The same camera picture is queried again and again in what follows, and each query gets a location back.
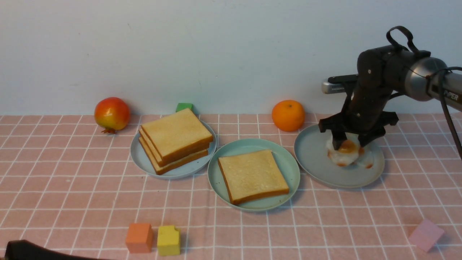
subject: egg yolk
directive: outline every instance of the egg yolk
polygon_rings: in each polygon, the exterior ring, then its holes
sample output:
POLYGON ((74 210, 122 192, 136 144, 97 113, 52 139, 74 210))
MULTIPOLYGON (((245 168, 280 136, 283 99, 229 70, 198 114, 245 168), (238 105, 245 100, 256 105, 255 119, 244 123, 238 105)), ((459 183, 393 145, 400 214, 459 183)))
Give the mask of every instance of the egg yolk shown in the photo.
POLYGON ((355 152, 356 150, 356 145, 353 143, 353 141, 345 140, 338 149, 338 152, 343 154, 350 154, 355 152))

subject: plate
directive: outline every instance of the plate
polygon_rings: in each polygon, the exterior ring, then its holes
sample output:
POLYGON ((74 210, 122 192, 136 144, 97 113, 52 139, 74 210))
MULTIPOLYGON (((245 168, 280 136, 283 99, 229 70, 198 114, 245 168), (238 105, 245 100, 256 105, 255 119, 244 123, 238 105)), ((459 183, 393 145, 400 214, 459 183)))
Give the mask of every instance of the plate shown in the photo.
POLYGON ((179 179, 184 178, 186 176, 190 176, 198 171, 200 171, 212 158, 215 150, 217 149, 217 136, 213 129, 203 121, 201 123, 210 131, 213 135, 213 141, 210 143, 208 147, 208 155, 202 158, 199 158, 195 161, 189 162, 185 165, 182 165, 176 169, 170 170, 162 175, 157 175, 156 171, 154 171, 154 167, 152 167, 149 158, 147 157, 146 153, 143 150, 138 138, 140 137, 140 133, 136 132, 135 137, 132 140, 132 145, 130 146, 130 155, 133 159, 133 162, 143 170, 145 173, 159 178, 159 179, 179 179))
POLYGON ((251 212, 267 211, 281 206, 295 194, 300 184, 300 168, 292 154, 282 146, 264 139, 241 139, 224 145, 213 155, 208 164, 207 173, 210 186, 223 201, 233 208, 251 212), (223 175, 218 166, 218 158, 264 149, 272 151, 276 164, 289 186, 289 194, 254 200, 240 205, 231 204, 223 175))
POLYGON ((330 135, 330 130, 321 133, 316 124, 305 128, 295 139, 295 158, 314 180, 331 188, 354 189, 369 185, 380 177, 385 167, 385 158, 375 142, 368 144, 374 156, 371 168, 358 165, 338 167, 327 157, 326 142, 330 135))

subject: toast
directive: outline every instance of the toast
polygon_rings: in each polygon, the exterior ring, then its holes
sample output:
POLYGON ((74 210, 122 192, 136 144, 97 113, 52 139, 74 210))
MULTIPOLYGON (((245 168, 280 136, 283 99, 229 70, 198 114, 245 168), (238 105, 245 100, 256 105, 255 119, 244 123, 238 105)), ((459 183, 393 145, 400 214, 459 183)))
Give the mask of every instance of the toast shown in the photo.
POLYGON ((190 154, 182 159, 179 159, 175 162, 169 163, 163 167, 159 166, 158 163, 156 162, 156 159, 154 158, 154 155, 152 154, 151 150, 149 149, 147 143, 142 137, 138 138, 138 141, 140 142, 141 146, 143 147, 143 150, 145 151, 147 157, 149 158, 149 161, 152 164, 152 167, 154 168, 154 171, 156 172, 157 175, 162 175, 168 171, 171 171, 173 169, 176 169, 180 166, 183 166, 187 163, 190 163, 192 161, 195 161, 199 158, 202 158, 204 156, 208 155, 208 150, 202 150, 197 153, 190 154))
POLYGON ((167 164, 213 141, 213 135, 189 108, 142 124, 141 128, 167 164))
MULTIPOLYGON (((143 138, 143 140, 148 145, 148 148, 151 151, 152 155, 154 156, 154 159, 156 160, 156 163, 160 167, 166 166, 168 163, 166 161, 162 160, 162 158, 160 157, 159 152, 156 150, 156 148, 154 147, 154 144, 151 142, 151 140, 149 139, 147 134, 143 131, 143 129, 140 129, 139 132, 140 132, 141 138, 143 138)), ((191 150, 186 150, 186 151, 182 152, 181 157, 183 158, 183 157, 186 157, 186 156, 188 156, 190 154, 197 153, 197 152, 200 152, 202 150, 208 149, 209 146, 210 146, 209 143, 201 144, 200 146, 194 147, 191 150)))
POLYGON ((269 149, 220 157, 218 165, 233 205, 289 193, 289 186, 269 149))

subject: green block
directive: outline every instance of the green block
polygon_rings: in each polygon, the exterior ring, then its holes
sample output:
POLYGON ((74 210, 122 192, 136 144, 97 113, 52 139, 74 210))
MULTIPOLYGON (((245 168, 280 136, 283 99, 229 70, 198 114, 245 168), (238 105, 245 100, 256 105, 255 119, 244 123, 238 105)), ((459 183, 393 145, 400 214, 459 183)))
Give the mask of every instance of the green block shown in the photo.
POLYGON ((178 103, 176 106, 176 112, 181 111, 185 108, 189 108, 191 111, 193 110, 193 104, 190 103, 178 103))

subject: orange block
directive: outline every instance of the orange block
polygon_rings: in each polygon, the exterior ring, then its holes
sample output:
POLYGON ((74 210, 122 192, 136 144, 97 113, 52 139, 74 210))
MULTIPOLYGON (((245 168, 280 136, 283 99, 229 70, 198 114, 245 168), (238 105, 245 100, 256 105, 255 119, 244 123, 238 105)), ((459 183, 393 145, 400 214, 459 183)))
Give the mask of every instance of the orange block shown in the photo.
POLYGON ((149 223, 132 223, 128 227, 125 244, 131 254, 150 253, 154 233, 149 223))

